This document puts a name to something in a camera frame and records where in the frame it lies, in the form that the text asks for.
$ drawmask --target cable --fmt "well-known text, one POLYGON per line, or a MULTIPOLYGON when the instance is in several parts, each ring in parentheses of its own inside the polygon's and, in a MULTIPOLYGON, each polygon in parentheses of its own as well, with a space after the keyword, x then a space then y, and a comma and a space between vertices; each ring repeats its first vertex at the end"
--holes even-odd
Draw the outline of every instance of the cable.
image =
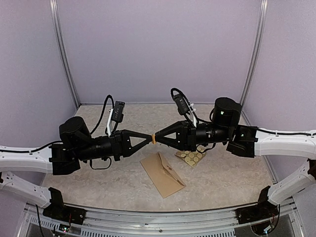
MULTIPOLYGON (((171 91, 170 91, 171 97, 174 97, 174 92, 175 92, 175 91, 178 92, 178 93, 184 98, 184 100, 187 102, 188 106, 191 107, 191 104, 190 104, 189 100, 187 99, 187 97, 185 96, 185 94, 184 94, 181 90, 179 90, 178 88, 172 88, 172 89, 171 89, 171 91)), ((192 113, 193 113, 194 117, 196 117, 197 123, 198 123, 198 122, 212 123, 212 122, 210 122, 210 121, 206 121, 206 120, 203 120, 203 119, 199 118, 199 117, 196 115, 196 113, 195 113, 194 111, 192 111, 192 113)), ((188 116, 184 115, 184 117, 186 118, 186 120, 187 120, 191 125, 193 125, 192 121, 188 118, 188 116)))
POLYGON ((198 146, 200 146, 201 144, 197 145, 196 149, 197 149, 197 152, 201 153, 201 154, 205 154, 205 152, 209 151, 209 150, 212 150, 215 146, 216 146, 216 143, 213 143, 213 146, 211 148, 207 148, 205 149, 203 152, 200 152, 198 150, 198 146))
MULTIPOLYGON (((172 98, 174 97, 174 91, 178 92, 184 98, 184 100, 187 102, 188 106, 191 107, 191 104, 190 104, 189 100, 187 99, 187 97, 185 96, 185 94, 181 90, 179 90, 178 88, 171 89, 170 93, 171 93, 172 98)), ((197 117, 197 115, 194 111, 192 111, 192 113, 196 117, 197 123, 198 123, 200 119, 197 117)), ((193 124, 192 121, 187 116, 185 116, 185 118, 187 119, 187 121, 189 121, 189 122, 191 122, 191 124, 193 124)))
POLYGON ((257 131, 260 131, 260 132, 265 132, 265 133, 268 133, 268 134, 273 134, 273 135, 286 135, 286 136, 294 136, 294 135, 304 135, 304 136, 315 136, 316 133, 306 133, 306 132, 291 132, 291 133, 286 133, 286 132, 271 132, 271 131, 267 131, 267 130, 264 130, 264 129, 260 129, 260 128, 256 128, 257 131))
POLYGON ((102 108, 102 112, 101 112, 99 121, 98 121, 97 124, 95 125, 94 129, 90 132, 91 135, 95 132, 95 130, 96 130, 96 129, 98 128, 98 126, 100 125, 100 122, 101 122, 102 117, 103 117, 103 115, 104 115, 105 107, 106 107, 107 102, 108 102, 108 99, 111 99, 112 108, 114 108, 114 100, 113 100, 113 97, 112 97, 112 95, 108 95, 108 96, 105 98, 105 101, 104 101, 104 104, 103 104, 103 108, 102 108))
POLYGON ((35 150, 31 150, 31 151, 14 151, 14 150, 0 150, 0 152, 9 152, 9 153, 35 153, 35 152, 38 152, 40 150, 43 150, 44 148, 52 145, 52 144, 55 144, 55 143, 60 143, 62 141, 54 141, 54 142, 50 142, 50 143, 47 143, 46 145, 40 147, 40 148, 36 148, 35 150))
POLYGON ((214 109, 212 109, 212 111, 209 113, 209 120, 211 120, 211 122, 213 122, 213 118, 212 118, 213 113, 214 113, 214 109))
POLYGON ((92 167, 92 160, 89 161, 89 165, 90 165, 91 169, 95 169, 95 170, 108 169, 108 168, 110 168, 110 166, 111 166, 111 164, 112 164, 112 159, 111 159, 110 157, 106 157, 105 161, 106 161, 107 159, 110 159, 110 164, 109 164, 108 167, 106 167, 106 168, 93 168, 93 167, 92 167))
POLYGON ((267 232, 263 232, 262 234, 256 234, 253 230, 252 227, 256 226, 256 225, 251 225, 250 228, 252 230, 252 232, 256 235, 256 236, 268 236, 268 234, 272 233, 276 228, 277 228, 277 225, 278 225, 278 221, 280 219, 280 204, 278 205, 278 214, 277 214, 277 220, 276 220, 276 224, 274 225, 274 221, 275 221, 275 216, 272 214, 272 217, 273 217, 273 221, 272 223, 269 225, 271 228, 270 228, 270 231, 267 231, 267 232))
MULTIPOLYGON (((114 128, 112 130, 112 133, 116 131, 116 129, 118 127, 118 124, 119 124, 118 122, 115 122, 115 125, 114 125, 114 128)), ((105 128, 105 134, 108 135, 108 128, 107 127, 105 128)))
POLYGON ((280 219, 280 209, 281 209, 281 206, 280 206, 280 204, 279 204, 279 205, 278 205, 278 215, 277 215, 276 225, 273 227, 273 229, 272 229, 270 232, 268 232, 268 234, 270 234, 272 231, 274 231, 274 230, 277 228, 278 221, 279 221, 279 219, 280 219))
POLYGON ((36 211, 38 212, 39 230, 40 230, 41 236, 42 236, 42 237, 45 237, 45 235, 44 235, 44 233, 43 233, 43 230, 42 230, 42 228, 41 228, 39 206, 37 206, 37 205, 36 205, 36 211))

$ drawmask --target brown paper envelope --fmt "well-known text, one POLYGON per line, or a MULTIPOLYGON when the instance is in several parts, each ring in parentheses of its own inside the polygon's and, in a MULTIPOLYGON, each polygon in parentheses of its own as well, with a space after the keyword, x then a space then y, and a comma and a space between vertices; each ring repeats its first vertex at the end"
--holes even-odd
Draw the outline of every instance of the brown paper envelope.
POLYGON ((152 154, 140 163, 163 198, 186 186, 161 153, 152 154))

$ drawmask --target speckled surface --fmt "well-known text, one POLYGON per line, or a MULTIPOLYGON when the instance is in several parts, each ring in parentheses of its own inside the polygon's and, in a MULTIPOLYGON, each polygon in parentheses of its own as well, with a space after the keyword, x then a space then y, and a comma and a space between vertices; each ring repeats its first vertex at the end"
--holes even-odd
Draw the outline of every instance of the speckled surface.
MULTIPOLYGON (((211 105, 196 105, 197 114, 208 119, 211 105)), ((77 116, 89 130, 97 123, 102 106, 81 106, 77 116)), ((104 135, 108 113, 94 133, 104 135)), ((118 129, 153 134, 183 120, 176 105, 125 105, 124 120, 118 129)), ((136 211, 201 210, 246 204, 258 199, 261 189, 271 185, 262 158, 239 158, 222 144, 209 151, 195 168, 177 158, 176 150, 162 144, 149 144, 128 158, 113 162, 108 170, 81 169, 67 176, 47 175, 43 185, 59 189, 64 202, 106 209, 136 211), (163 199, 143 169, 141 159, 160 151, 187 185, 163 199)), ((95 160, 94 167, 108 163, 95 160)))

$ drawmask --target cork coaster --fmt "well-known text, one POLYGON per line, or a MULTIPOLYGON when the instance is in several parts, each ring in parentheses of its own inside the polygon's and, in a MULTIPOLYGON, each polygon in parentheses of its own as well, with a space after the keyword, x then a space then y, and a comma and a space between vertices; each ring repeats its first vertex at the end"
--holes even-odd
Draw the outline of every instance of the cork coaster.
POLYGON ((206 155, 206 153, 201 154, 199 152, 178 151, 175 155, 189 166, 195 167, 197 163, 199 163, 199 161, 206 155))

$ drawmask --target purple wall panel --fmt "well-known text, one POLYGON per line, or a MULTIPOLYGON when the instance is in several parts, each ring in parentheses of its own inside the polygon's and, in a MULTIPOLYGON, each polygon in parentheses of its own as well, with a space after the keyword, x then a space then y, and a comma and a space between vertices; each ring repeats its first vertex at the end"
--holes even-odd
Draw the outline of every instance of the purple wall panel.
MULTIPOLYGON (((49 1, 0 1, 0 143, 41 146, 75 112, 49 1)), ((39 184, 39 173, 17 173, 39 184)), ((25 201, 0 192, 0 236, 12 237, 25 201)))
MULTIPOLYGON (((316 129, 316 1, 270 0, 260 55, 244 106, 252 125, 316 129)), ((303 158, 269 157, 279 178, 303 158)), ((316 186, 294 199, 308 236, 316 233, 316 186)))
POLYGON ((241 97, 260 0, 60 1, 59 15, 82 103, 241 97))

